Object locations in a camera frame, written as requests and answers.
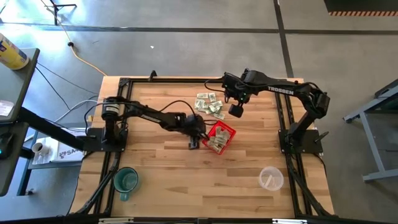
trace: concrete floor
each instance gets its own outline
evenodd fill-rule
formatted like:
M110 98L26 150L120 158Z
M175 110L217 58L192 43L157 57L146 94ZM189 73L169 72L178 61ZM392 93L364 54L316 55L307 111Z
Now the concrete floor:
M272 0L123 0L116 5L110 0L73 2L78 4L77 8L60 11L60 17L66 24L277 28ZM398 30L398 17L330 17L322 1L279 2L286 29ZM11 23L53 22L41 2L34 0L9 0L0 18ZM64 78L91 91L99 91L101 74L72 55L63 32L42 31L36 26L15 24L0 26L0 32L20 48L39 48L39 62ZM108 75L148 76L151 70L157 70L159 75L220 76L224 71L239 74L249 67L270 77L286 77L279 34L69 34L79 54ZM396 40L396 35L287 36L295 77L315 82L331 97L327 116L317 121L316 125L320 131L330 132L323 140L324 160L335 212L341 217L393 223L398 220L398 178L363 183L361 175L377 169L374 159L361 124L345 124L341 119L369 101L375 91L396 79ZM70 106L93 96L44 69L42 71ZM67 110L37 73L24 106L52 120ZM82 106L62 122L82 122L83 113L88 108L88 105ZM73 198L79 168L35 170L28 186L34 188L35 194L15 197L23 164L21 160L9 193L0 198L0 220L65 215Z

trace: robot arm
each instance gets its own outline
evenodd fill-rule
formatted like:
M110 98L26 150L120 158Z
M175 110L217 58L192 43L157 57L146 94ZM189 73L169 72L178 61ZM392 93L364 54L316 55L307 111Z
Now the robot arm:
M121 96L108 97L104 100L101 117L105 121L103 141L105 144L112 144L120 138L119 126L117 121L125 118L140 117L148 121L158 123L160 127L167 131L177 131L190 136L190 149L199 148L199 140L207 138L206 125L199 114L187 116L185 113L163 113L152 109L138 101L129 101ZM119 115L119 107L124 104L126 112Z
M238 105L231 106L229 113L239 118L243 113L242 105L249 102L252 94L272 91L297 97L305 110L319 119L326 115L330 99L325 92L313 85L315 84L270 78L262 72L245 70L241 78L225 73L222 87L225 88L225 97L238 101Z

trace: green ceramic mug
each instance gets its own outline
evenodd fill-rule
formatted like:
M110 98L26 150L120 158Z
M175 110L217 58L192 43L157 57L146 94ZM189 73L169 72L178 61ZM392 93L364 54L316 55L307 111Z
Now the green ceramic mug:
M120 192L120 200L129 200L129 194L139 188L138 173L131 167L123 167L117 171L113 178L114 188Z

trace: wooden tabletop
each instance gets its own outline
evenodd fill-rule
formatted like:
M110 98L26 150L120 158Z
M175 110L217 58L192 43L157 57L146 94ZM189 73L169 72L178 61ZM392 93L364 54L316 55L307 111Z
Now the wooden tabletop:
M99 101L116 96L119 79L104 77ZM220 89L221 85L214 83L209 87ZM174 100L185 100L193 106L197 93L208 92L210 90L201 83L135 83L131 97L151 108L161 109ZM222 93L216 96L223 99ZM298 99L291 100L295 119L299 120L305 111ZM135 168L142 185L127 202L120 201L119 193L115 193L112 216L292 218L285 157L279 151L275 94L263 91L258 96L253 95L243 106L242 118L228 114L233 101L224 103L222 113L226 115L224 122L237 133L222 155L202 144L199 150L190 151L188 137L168 132L144 119L129 118L129 136L120 168ZM192 113L183 103L173 104L165 111ZM93 127L104 126L100 114L101 107L97 107ZM205 119L214 119L200 114ZM96 152L83 161L71 212L81 208L97 188L103 157L104 153ZM311 154L302 157L308 188L324 208L333 213L322 163ZM262 189L258 184L259 173L267 166L278 168L285 177L282 188L276 192ZM298 196L304 211L299 190ZM107 197L108 189L105 189L101 209Z

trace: red basket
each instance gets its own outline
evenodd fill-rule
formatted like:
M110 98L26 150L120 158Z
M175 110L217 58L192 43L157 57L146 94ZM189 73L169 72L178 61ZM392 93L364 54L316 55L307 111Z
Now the red basket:
M213 125L213 127L211 127L208 136L209 138L212 136L216 136L216 127L221 126L221 130L227 130L229 132L229 134L231 135L231 137L229 138L229 140L226 142L225 146L222 148L222 150L220 151L220 153L216 152L215 150L213 150L212 148L207 146L207 140L204 139L202 140L202 143L208 147L209 149L215 151L217 154L221 155L224 150L226 149L226 147L229 145L229 143L231 142L232 138L234 137L234 135L236 134L236 131L234 129L232 129L231 127L229 127L228 125L226 125L224 122L222 121L217 121L217 123L215 125Z

